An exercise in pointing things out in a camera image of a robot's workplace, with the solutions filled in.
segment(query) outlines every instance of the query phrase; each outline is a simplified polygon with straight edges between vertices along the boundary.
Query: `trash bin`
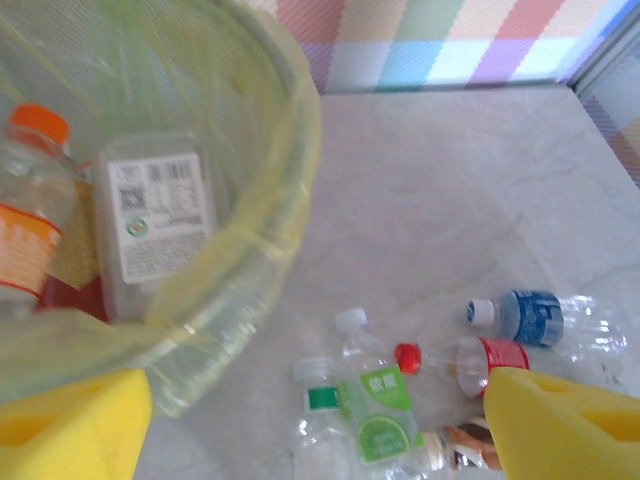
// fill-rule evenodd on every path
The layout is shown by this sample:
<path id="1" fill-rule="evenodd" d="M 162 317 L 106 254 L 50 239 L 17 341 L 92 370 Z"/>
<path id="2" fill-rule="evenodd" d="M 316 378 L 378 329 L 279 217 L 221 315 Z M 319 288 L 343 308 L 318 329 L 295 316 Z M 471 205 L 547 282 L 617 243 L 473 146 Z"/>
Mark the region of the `trash bin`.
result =
<path id="1" fill-rule="evenodd" d="M 91 160 L 114 136 L 196 128 L 218 172 L 221 230 L 139 324 L 72 310 L 0 324 L 0 401 L 123 367 L 176 416 L 268 315 L 299 249 L 320 152 L 303 53 L 232 0 L 0 0 L 0 116 L 41 103 Z"/>

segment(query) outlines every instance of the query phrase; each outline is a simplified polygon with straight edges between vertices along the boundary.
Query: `orange bottle label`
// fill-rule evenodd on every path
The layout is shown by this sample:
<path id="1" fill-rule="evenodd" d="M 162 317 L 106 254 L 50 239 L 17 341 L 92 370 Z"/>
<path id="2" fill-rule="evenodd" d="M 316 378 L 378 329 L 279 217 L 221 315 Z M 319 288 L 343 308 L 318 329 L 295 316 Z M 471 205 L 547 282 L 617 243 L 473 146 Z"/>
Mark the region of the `orange bottle label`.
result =
<path id="1" fill-rule="evenodd" d="M 60 239 L 60 229 L 0 204 L 0 285 L 38 296 Z"/>

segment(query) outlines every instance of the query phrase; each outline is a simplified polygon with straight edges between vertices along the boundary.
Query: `bottle cap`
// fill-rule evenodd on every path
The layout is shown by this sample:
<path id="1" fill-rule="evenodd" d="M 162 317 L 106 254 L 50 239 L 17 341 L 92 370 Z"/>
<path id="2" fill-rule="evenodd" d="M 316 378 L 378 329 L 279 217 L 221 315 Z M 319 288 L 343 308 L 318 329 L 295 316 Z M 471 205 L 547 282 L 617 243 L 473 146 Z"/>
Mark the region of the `bottle cap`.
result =
<path id="1" fill-rule="evenodd" d="M 298 361 L 293 367 L 293 379 L 296 382 L 310 378 L 336 377 L 337 375 L 336 363 L 330 358 L 305 358 Z"/>
<path id="2" fill-rule="evenodd" d="M 473 299 L 467 307 L 467 320 L 474 327 L 491 327 L 496 309 L 491 300 Z"/>
<path id="3" fill-rule="evenodd" d="M 9 117 L 9 125 L 38 132 L 60 146 L 69 140 L 67 121 L 57 113 L 40 105 L 18 105 Z"/>
<path id="4" fill-rule="evenodd" d="M 393 352 L 400 371 L 406 375 L 415 375 L 422 367 L 422 351 L 415 343 L 401 343 Z"/>
<path id="5" fill-rule="evenodd" d="M 362 308 L 346 310 L 336 316 L 336 327 L 340 333 L 349 333 L 367 323 L 367 314 Z"/>

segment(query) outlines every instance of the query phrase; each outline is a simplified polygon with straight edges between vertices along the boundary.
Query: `orange bottle cap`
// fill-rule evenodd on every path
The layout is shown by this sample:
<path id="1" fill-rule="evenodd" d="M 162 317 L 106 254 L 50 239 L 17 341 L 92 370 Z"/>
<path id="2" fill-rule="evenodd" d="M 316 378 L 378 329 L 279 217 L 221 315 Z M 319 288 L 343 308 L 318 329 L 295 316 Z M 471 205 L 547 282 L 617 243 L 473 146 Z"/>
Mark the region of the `orange bottle cap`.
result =
<path id="1" fill-rule="evenodd" d="M 18 105 L 9 117 L 9 124 L 34 130 L 58 145 L 64 145 L 69 140 L 67 121 L 40 105 Z"/>

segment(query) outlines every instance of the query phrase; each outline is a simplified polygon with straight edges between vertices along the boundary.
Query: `qr code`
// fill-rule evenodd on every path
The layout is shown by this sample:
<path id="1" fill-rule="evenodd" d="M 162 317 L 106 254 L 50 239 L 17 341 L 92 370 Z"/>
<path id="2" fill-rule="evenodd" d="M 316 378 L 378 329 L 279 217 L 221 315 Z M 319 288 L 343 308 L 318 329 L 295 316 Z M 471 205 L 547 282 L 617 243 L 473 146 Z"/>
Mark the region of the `qr code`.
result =
<path id="1" fill-rule="evenodd" d="M 120 208 L 123 212 L 147 209 L 147 198 L 143 187 L 119 188 Z"/>

